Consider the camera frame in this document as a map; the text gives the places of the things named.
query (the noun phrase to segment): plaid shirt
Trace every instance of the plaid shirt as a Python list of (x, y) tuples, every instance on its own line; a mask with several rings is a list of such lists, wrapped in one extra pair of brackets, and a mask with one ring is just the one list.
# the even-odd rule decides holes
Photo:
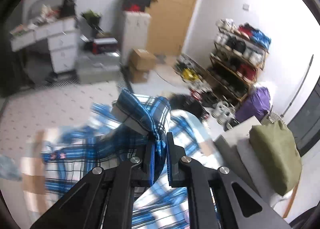
[[(116, 104), (116, 108), (127, 117), (135, 116), (132, 119), (140, 122), (140, 127), (155, 134), (158, 147), (156, 154), (158, 157), (155, 157), (155, 180), (158, 176), (159, 178), (135, 201), (132, 227), (188, 227), (186, 188), (172, 189), (168, 184), (165, 157), (163, 158), (164, 136), (167, 131), (171, 131), (175, 144), (184, 147), (187, 155), (207, 167), (217, 168), (219, 165), (214, 162), (214, 158), (205, 156), (199, 148), (199, 143), (210, 137), (192, 114), (177, 110), (174, 111), (175, 114), (171, 116), (170, 121), (169, 107), (165, 98), (140, 95), (136, 97), (140, 104), (135, 102), (135, 107), (131, 105), (125, 111), (127, 102), (118, 100), (120, 104)], [(148, 111), (153, 122), (148, 122), (149, 118), (141, 121), (145, 112), (140, 111), (140, 115), (134, 115), (141, 106), (144, 111)], [(115, 167), (122, 160), (134, 156), (135, 146), (147, 142), (145, 136), (121, 125), (110, 110), (109, 106), (94, 104), (87, 126), (81, 129), (60, 127), (42, 131), (29, 143), (30, 151), (35, 158), (22, 160), (22, 163), (30, 167), (27, 172), (23, 171), (22, 176), (25, 200), (33, 222), (92, 168)], [(122, 131), (127, 137), (119, 140), (121, 134), (117, 131), (121, 129), (124, 129)], [(119, 142), (119, 145), (113, 144), (114, 141)], [(37, 156), (39, 149), (42, 149), (45, 165)]]

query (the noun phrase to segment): olive green pillow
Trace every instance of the olive green pillow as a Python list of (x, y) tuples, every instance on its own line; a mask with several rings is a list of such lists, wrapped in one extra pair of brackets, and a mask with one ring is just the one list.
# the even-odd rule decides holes
[(252, 126), (250, 144), (264, 167), (273, 189), (286, 194), (299, 182), (302, 170), (292, 132), (281, 122)]

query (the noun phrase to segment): purple bag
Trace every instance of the purple bag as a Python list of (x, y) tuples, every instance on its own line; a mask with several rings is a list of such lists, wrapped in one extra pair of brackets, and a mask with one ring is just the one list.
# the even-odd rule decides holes
[(270, 109), (270, 94), (266, 87), (258, 87), (243, 103), (240, 109), (236, 112), (236, 120), (244, 122), (252, 116), (255, 116), (258, 121), (268, 113)]

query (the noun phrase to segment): metal bolt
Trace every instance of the metal bolt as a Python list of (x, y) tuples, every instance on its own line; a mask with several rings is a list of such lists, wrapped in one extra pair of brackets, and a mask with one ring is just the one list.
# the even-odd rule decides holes
[(230, 172), (230, 169), (227, 168), (227, 167), (220, 167), (219, 168), (219, 171), (222, 173), (222, 174), (228, 174)]
[(95, 174), (95, 175), (99, 175), (102, 173), (102, 168), (100, 167), (95, 167), (93, 170), (92, 170), (92, 173)]
[(140, 162), (140, 158), (139, 157), (132, 157), (132, 158), (130, 158), (130, 161), (132, 163), (139, 163)]
[(188, 156), (183, 156), (183, 157), (181, 158), (181, 160), (182, 160), (182, 162), (184, 162), (184, 163), (189, 163), (189, 162), (191, 161), (191, 158), (188, 157)]

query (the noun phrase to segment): light switch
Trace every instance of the light switch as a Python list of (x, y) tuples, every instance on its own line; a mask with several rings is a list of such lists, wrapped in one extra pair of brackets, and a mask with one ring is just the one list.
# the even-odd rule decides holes
[(250, 6), (249, 4), (243, 4), (242, 8), (246, 11), (249, 11), (249, 6)]

